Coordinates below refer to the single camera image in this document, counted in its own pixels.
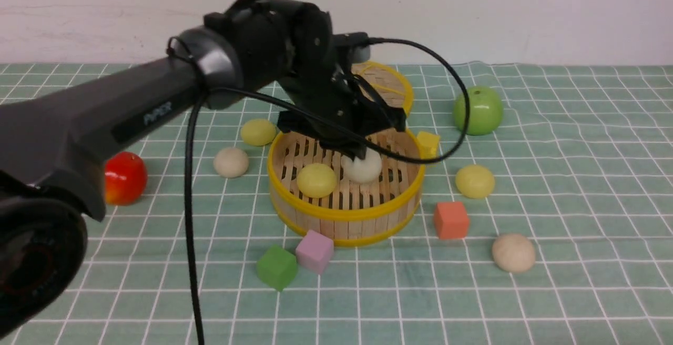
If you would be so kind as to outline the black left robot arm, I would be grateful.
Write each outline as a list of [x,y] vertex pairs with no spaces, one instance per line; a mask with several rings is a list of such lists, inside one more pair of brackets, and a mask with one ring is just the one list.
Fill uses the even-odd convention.
[[363,158],[356,140],[404,131],[406,113],[351,74],[365,33],[334,34],[327,12],[294,0],[237,0],[168,43],[167,55],[109,76],[2,105],[2,336],[69,286],[87,250],[84,216],[102,221],[104,165],[205,96],[225,109],[278,82],[296,109],[283,132]]

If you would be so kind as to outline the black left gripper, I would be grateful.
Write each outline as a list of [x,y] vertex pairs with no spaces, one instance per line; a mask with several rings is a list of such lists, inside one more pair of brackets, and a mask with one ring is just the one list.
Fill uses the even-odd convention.
[[381,131],[406,130],[406,112],[385,102],[373,85],[343,67],[305,73],[283,70],[276,81],[293,109],[282,110],[277,127],[322,142],[328,149],[344,151],[351,160],[367,158],[368,147],[360,139]]

